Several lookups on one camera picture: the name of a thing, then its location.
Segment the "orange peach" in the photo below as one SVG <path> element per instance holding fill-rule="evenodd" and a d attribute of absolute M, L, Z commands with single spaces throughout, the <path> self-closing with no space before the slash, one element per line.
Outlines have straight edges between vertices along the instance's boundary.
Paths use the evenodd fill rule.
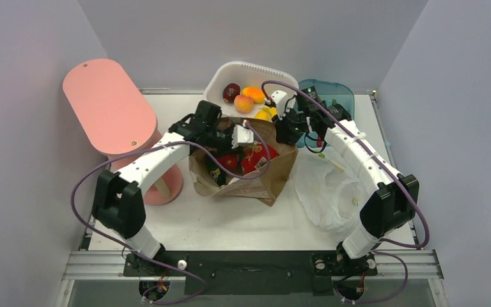
<path fill-rule="evenodd" d="M 250 113 L 255 105 L 254 99 L 245 95 L 237 95 L 234 99 L 234 107 L 239 113 Z"/>

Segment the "red package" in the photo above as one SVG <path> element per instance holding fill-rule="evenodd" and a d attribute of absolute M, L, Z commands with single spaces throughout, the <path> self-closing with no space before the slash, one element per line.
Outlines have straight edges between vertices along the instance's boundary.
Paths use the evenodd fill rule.
<path fill-rule="evenodd" d="M 216 159 L 226 169 L 238 175 L 246 175 L 263 167 L 267 163 L 268 155 L 273 159 L 278 152 L 271 146 L 268 150 L 257 142 L 252 146 L 238 147 L 225 153 L 217 153 Z"/>

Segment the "brown paper grocery bag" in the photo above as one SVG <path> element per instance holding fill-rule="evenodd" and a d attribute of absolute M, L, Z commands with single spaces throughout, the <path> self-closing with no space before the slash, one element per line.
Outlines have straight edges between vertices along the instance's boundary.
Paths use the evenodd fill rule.
<path fill-rule="evenodd" d="M 206 169 L 205 158 L 208 156 L 205 152 L 197 150 L 189 157 L 189 171 L 194 189 L 199 195 L 254 198 L 270 207 L 273 206 L 289 179 L 298 150 L 295 146 L 276 141 L 276 128 L 273 123 L 250 119 L 249 124 L 260 135 L 255 138 L 254 144 L 259 142 L 266 150 L 271 146 L 279 156 L 272 159 L 268 155 L 267 163 L 263 167 L 246 175 L 233 173 L 217 161 L 227 177 L 226 185 L 219 188 Z"/>

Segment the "white plastic grocery bag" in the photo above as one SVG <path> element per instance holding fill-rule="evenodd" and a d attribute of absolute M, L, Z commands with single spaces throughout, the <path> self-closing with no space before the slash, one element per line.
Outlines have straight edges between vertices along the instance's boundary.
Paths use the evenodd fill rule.
<path fill-rule="evenodd" d="M 365 186 L 332 147 L 322 153 L 298 149 L 292 169 L 298 199 L 309 220 L 340 237 L 358 226 L 359 205 L 365 204 Z"/>

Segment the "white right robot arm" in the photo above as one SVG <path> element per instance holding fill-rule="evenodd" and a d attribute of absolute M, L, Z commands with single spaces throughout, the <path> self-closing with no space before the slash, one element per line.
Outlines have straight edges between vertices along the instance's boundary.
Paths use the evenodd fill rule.
<path fill-rule="evenodd" d="M 314 132 L 342 156 L 368 197 L 359 205 L 356 229 L 336 248 L 334 273 L 356 275 L 374 269 L 372 250 L 419 212 L 419 182 L 379 156 L 343 106 L 326 106 L 312 86 L 294 92 L 276 90 L 265 98 L 266 105 L 276 109 L 276 141 L 295 145 Z"/>

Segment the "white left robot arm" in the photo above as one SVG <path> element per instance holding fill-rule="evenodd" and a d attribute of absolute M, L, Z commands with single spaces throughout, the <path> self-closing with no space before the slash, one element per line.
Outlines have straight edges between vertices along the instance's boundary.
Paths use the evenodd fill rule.
<path fill-rule="evenodd" d="M 140 254 L 139 264 L 150 275 L 163 271 L 165 248 L 145 225 L 144 197 L 166 171 L 196 150 L 237 149 L 241 125 L 231 123 L 222 129 L 221 122 L 221 108 L 201 100 L 195 112 L 172 124 L 149 152 L 97 178 L 93 217 L 117 234 L 125 247 Z"/>

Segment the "dark green bottle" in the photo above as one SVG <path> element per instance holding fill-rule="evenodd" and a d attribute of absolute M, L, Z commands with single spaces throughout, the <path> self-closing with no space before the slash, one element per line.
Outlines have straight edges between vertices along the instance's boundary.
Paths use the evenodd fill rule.
<path fill-rule="evenodd" d="M 212 160 L 209 157 L 205 158 L 205 166 L 208 171 L 209 176 L 212 180 L 217 184 L 219 188 L 222 188 L 227 183 L 227 177 L 224 170 L 216 163 L 216 161 Z"/>

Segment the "orange yellow mango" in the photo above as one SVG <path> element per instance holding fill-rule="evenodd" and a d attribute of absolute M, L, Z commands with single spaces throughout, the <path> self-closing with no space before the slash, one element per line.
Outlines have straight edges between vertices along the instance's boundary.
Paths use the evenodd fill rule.
<path fill-rule="evenodd" d="M 245 87 L 242 89 L 242 95 L 252 98 L 255 104 L 265 103 L 265 95 L 259 88 Z"/>

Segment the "dark red plum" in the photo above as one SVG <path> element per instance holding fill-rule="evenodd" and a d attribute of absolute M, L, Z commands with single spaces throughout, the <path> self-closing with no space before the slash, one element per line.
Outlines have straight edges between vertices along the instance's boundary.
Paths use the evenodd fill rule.
<path fill-rule="evenodd" d="M 222 91 L 222 99 L 225 103 L 233 104 L 236 97 L 242 92 L 241 87 L 236 83 L 229 83 Z"/>

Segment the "white plastic basket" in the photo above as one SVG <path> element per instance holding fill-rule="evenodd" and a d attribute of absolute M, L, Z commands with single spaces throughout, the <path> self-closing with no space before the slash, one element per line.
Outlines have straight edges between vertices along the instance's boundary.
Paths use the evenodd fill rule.
<path fill-rule="evenodd" d="M 223 116 L 252 118 L 265 106 L 264 104 L 256 104 L 249 113 L 240 113 L 233 104 L 223 100 L 223 90 L 230 83 L 235 83 L 242 89 L 245 87 L 260 88 L 262 82 L 268 80 L 281 81 L 296 88 L 299 87 L 296 78 L 286 72 L 243 61 L 230 61 L 217 69 L 203 92 L 203 100 L 219 105 Z"/>

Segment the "teal transparent plastic tub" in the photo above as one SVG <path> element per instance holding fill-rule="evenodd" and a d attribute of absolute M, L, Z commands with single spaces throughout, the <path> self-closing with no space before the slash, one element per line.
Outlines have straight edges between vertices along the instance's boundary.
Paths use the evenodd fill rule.
<path fill-rule="evenodd" d="M 317 79 L 305 79 L 299 82 L 299 88 L 303 91 L 309 87 L 315 87 L 315 90 L 321 101 L 324 101 L 327 106 L 333 104 L 341 105 L 354 119 L 355 98 L 354 93 L 350 88 L 340 83 L 330 83 L 328 81 L 320 81 Z M 309 137 L 303 134 L 297 142 L 297 148 L 308 146 L 310 149 L 317 151 L 321 147 L 317 147 L 317 140 L 322 140 L 316 133 L 310 133 Z"/>

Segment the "pink tiered shelf stand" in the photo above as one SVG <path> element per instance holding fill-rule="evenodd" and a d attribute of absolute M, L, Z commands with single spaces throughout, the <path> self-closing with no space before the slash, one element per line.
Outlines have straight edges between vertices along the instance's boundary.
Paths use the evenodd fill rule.
<path fill-rule="evenodd" d="M 114 60 L 85 61 L 67 73 L 63 92 L 93 147 L 116 171 L 149 152 L 160 132 L 153 108 L 124 68 Z M 181 192 L 183 176 L 175 164 L 144 197 L 145 205 L 164 205 Z"/>

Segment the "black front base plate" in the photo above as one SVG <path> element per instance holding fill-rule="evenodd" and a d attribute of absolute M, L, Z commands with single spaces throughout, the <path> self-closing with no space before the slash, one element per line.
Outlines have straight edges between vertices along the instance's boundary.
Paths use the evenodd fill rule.
<path fill-rule="evenodd" d="M 125 258 L 123 275 L 139 277 L 141 289 L 161 277 L 169 288 L 174 278 L 181 278 L 185 295 L 330 295 L 339 283 L 349 285 L 352 278 L 378 273 L 373 255 L 350 260 L 334 250 L 166 251 L 158 260 L 172 266 L 183 260 L 193 275 L 168 271 L 132 253 Z"/>

